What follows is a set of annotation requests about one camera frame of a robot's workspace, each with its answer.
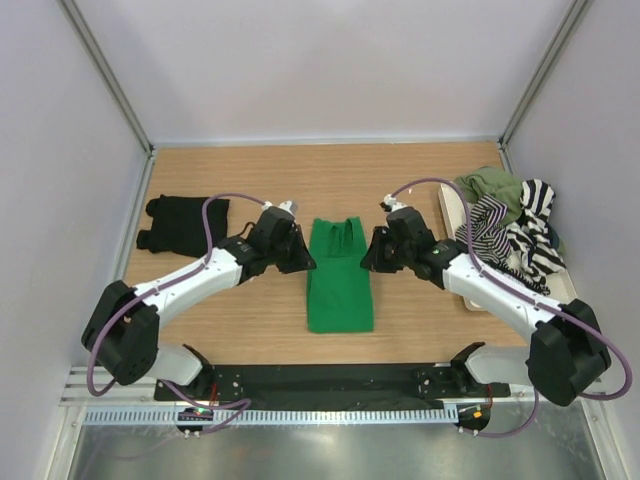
folded black cloth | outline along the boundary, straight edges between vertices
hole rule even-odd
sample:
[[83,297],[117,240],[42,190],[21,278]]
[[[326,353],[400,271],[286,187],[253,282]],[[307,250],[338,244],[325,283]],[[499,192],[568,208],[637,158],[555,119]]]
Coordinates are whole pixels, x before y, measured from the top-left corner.
[[[202,224],[202,205],[207,197],[167,197],[160,195],[145,209],[153,217],[151,230],[140,230],[136,245],[152,253],[174,252],[188,257],[207,253],[207,239]],[[214,200],[207,208],[213,245],[227,236],[229,200]]]

wall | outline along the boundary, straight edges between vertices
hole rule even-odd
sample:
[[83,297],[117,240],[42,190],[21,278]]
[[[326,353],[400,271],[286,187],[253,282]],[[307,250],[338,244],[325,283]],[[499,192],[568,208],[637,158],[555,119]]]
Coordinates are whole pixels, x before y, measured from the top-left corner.
[[[594,2],[510,147],[516,173],[551,182],[553,222],[580,296],[640,372],[640,3]],[[614,374],[620,385],[619,371]],[[640,455],[640,387],[608,403],[625,456]],[[640,478],[637,464],[630,467]]]
[[0,63],[0,476],[23,480],[42,478],[144,156],[56,2],[2,3]]
[[79,0],[154,142],[493,137],[570,0]]

olive green cloth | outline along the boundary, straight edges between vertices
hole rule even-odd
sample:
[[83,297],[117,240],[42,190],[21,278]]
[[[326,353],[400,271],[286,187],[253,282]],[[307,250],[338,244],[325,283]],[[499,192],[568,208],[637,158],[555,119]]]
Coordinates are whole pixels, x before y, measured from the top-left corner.
[[478,203],[484,195],[491,195],[507,206],[507,214],[500,225],[515,222],[522,214],[522,180],[501,168],[482,167],[469,175],[454,180],[464,193],[467,202]]
[[367,243],[359,218],[333,223],[316,218],[307,277],[307,322],[315,333],[373,331],[369,271],[360,267]]

robotic arm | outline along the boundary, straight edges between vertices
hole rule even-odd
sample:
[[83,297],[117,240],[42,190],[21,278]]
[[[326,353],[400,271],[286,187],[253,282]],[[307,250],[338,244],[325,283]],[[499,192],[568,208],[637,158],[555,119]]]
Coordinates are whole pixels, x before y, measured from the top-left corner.
[[128,287],[117,281],[102,294],[83,335],[92,350],[99,333],[123,305],[139,300],[109,330],[97,361],[121,385],[143,376],[169,380],[191,397],[201,398],[213,384],[213,368],[188,346],[158,341],[161,328],[196,303],[233,288],[275,265],[282,273],[316,267],[295,223],[296,205],[266,204],[246,238],[229,237],[210,254],[163,278]]
[[[478,270],[466,246],[452,239],[436,241],[422,215],[412,207],[385,197],[387,226],[374,229],[361,266],[373,272],[395,273],[407,267],[420,280],[462,295],[506,322],[529,348],[470,345],[458,356],[467,381],[532,385],[551,402],[567,406],[611,365],[606,346],[558,315],[538,308],[547,305],[569,313],[600,331],[593,310],[584,302],[569,305],[539,296],[489,266]],[[489,281],[498,277],[515,295]],[[534,297],[534,305],[517,297]]]

striped cloth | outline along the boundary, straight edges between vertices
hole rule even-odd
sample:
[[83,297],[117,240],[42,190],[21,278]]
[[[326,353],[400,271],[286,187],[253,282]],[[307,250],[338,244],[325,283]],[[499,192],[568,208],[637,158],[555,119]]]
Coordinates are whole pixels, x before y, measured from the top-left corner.
[[566,269],[550,240],[548,221],[556,194],[542,180],[527,180],[522,186],[522,216],[507,226],[507,237],[522,272],[534,282],[544,283],[547,275]]
[[[511,254],[507,229],[500,225],[506,214],[507,206],[491,195],[484,195],[471,209],[473,249],[485,262],[506,263]],[[456,240],[467,245],[466,222],[456,230]]]

